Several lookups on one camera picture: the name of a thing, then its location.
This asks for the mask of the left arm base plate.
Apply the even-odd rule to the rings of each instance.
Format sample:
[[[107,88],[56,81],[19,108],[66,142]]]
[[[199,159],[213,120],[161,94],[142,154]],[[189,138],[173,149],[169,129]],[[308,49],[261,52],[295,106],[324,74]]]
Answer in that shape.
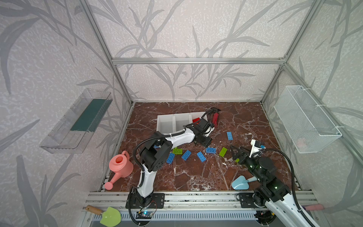
[[[141,209],[141,208],[153,208],[162,209],[164,207],[165,194],[152,193],[146,198],[139,195],[139,193],[131,193],[128,195],[126,208],[127,209]]]

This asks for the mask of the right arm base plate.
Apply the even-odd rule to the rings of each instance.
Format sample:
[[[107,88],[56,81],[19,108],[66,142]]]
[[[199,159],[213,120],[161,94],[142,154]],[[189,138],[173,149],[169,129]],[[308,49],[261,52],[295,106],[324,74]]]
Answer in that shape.
[[[254,201],[254,193],[237,193],[235,198],[239,201],[241,208],[265,208]]]

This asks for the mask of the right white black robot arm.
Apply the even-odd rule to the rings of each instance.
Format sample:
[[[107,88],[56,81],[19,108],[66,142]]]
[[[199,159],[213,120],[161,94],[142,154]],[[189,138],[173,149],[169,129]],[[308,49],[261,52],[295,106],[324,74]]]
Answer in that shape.
[[[254,203],[258,207],[266,207],[274,213],[286,227],[318,227],[319,224],[299,204],[295,191],[295,171],[286,154],[273,148],[257,148],[257,154],[250,157],[246,148],[230,146],[233,160],[246,166],[248,171],[257,178],[260,186],[254,190]],[[266,152],[277,152],[284,156],[291,170],[291,188],[276,177],[277,168],[274,162],[264,156]]]

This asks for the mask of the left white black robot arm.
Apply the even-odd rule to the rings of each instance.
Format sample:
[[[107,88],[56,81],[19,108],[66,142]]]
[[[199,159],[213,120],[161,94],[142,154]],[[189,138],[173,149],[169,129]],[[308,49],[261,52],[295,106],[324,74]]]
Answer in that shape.
[[[208,147],[212,142],[209,135],[214,129],[213,123],[202,119],[199,123],[185,125],[182,130],[174,133],[162,134],[157,131],[151,138],[139,143],[132,156],[140,167],[140,179],[138,186],[130,191],[130,195],[134,196],[130,203],[136,201],[142,208],[148,206],[152,202],[157,171],[166,163],[172,149],[189,143]]]

